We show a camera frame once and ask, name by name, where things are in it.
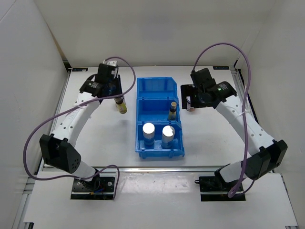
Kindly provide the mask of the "white-lid sauce jar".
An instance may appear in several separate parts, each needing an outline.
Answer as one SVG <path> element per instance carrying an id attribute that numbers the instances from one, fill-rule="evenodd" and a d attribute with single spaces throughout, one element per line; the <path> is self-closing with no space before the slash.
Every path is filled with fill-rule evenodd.
<path id="1" fill-rule="evenodd" d="M 186 97 L 186 101 L 187 101 L 187 108 L 186 110 L 189 112 L 193 112 L 195 111 L 195 108 L 191 106 L 191 99 L 189 96 Z"/>

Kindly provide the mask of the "yellow-label brown bottle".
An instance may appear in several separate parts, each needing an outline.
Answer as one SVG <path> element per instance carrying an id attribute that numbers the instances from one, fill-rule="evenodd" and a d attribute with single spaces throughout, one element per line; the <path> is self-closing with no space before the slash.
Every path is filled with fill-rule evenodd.
<path id="1" fill-rule="evenodd" d="M 177 114 L 177 103 L 175 101 L 171 102 L 170 109 L 168 113 L 168 120 L 175 120 Z"/>
<path id="2" fill-rule="evenodd" d="M 115 103 L 120 114 L 125 114 L 127 112 L 127 106 L 124 96 L 115 98 Z"/>

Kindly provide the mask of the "blue-label silver-lid shaker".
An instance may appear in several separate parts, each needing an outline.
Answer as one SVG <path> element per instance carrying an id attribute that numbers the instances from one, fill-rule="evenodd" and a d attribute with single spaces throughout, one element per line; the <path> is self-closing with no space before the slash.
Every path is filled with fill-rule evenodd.
<path id="1" fill-rule="evenodd" d="M 154 144 L 155 126 L 152 123 L 145 123 L 142 127 L 144 144 L 152 146 Z"/>
<path id="2" fill-rule="evenodd" d="M 166 125 L 162 129 L 162 147 L 171 148 L 174 140 L 175 129 L 171 125 Z"/>

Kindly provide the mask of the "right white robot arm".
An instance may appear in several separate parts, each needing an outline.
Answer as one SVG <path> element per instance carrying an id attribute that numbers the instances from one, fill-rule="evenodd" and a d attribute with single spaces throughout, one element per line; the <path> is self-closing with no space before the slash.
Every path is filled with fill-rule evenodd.
<path id="1" fill-rule="evenodd" d="M 257 180 L 280 166 L 288 146 L 276 141 L 243 108 L 236 90 L 226 81 L 207 89 L 191 84 L 181 86 L 182 105 L 194 108 L 212 107 L 220 113 L 245 144 L 245 159 L 228 164 L 215 173 L 214 186 L 221 191 L 239 178 Z"/>

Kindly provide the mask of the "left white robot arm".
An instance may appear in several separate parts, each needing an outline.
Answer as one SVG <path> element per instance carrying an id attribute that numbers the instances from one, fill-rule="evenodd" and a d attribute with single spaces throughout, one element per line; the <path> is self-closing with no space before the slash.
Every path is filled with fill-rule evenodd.
<path id="1" fill-rule="evenodd" d="M 60 125 L 50 135 L 42 135 L 40 147 L 45 164 L 65 171 L 83 180 L 89 191 L 95 191 L 100 179 L 94 174 L 97 171 L 82 161 L 75 149 L 77 138 L 92 113 L 100 106 L 101 101 L 81 105 L 96 98 L 114 96 L 122 93 L 120 76 L 100 81 L 89 77 L 80 87 L 75 100 L 75 110 L 68 112 Z"/>

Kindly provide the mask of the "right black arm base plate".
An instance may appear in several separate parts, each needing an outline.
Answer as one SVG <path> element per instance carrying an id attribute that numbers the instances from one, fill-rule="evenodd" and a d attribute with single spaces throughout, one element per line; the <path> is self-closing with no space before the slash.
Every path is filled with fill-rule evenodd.
<path id="1" fill-rule="evenodd" d="M 231 186 L 223 186 L 214 176 L 198 177 L 194 181 L 199 185 L 200 197 L 202 202 L 228 202 L 228 201 L 246 201 L 243 186 L 240 186 L 237 193 L 232 197 L 228 197 L 231 186 L 237 182 L 234 181 Z"/>

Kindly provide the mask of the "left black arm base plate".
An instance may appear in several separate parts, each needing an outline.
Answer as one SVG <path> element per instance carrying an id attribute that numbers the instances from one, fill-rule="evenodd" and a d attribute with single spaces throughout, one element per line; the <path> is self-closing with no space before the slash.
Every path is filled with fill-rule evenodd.
<path id="1" fill-rule="evenodd" d="M 74 179 L 71 196 L 72 200 L 114 200 L 116 194 L 117 177 L 94 177 L 91 181 Z"/>

